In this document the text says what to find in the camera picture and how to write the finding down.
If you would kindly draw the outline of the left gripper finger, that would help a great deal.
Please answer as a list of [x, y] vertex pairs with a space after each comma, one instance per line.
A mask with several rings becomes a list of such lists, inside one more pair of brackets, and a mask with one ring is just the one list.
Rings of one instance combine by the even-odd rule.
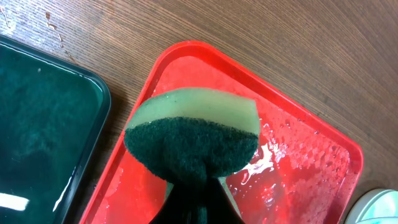
[[243, 224], [224, 177], [208, 179], [202, 192], [168, 183], [165, 201], [150, 224]]

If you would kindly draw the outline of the green scrub sponge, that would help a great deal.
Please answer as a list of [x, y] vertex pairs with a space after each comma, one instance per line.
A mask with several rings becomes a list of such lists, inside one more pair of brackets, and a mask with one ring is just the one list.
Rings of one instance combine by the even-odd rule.
[[259, 134], [254, 100], [209, 88], [180, 88], [138, 107], [125, 129], [124, 145], [157, 177], [201, 189], [209, 178], [245, 167]]

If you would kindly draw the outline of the white plate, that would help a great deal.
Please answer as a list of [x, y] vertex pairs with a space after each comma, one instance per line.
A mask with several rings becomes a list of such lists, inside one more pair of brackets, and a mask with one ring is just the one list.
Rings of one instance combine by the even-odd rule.
[[374, 189], [349, 211], [345, 224], [397, 224], [397, 191]]

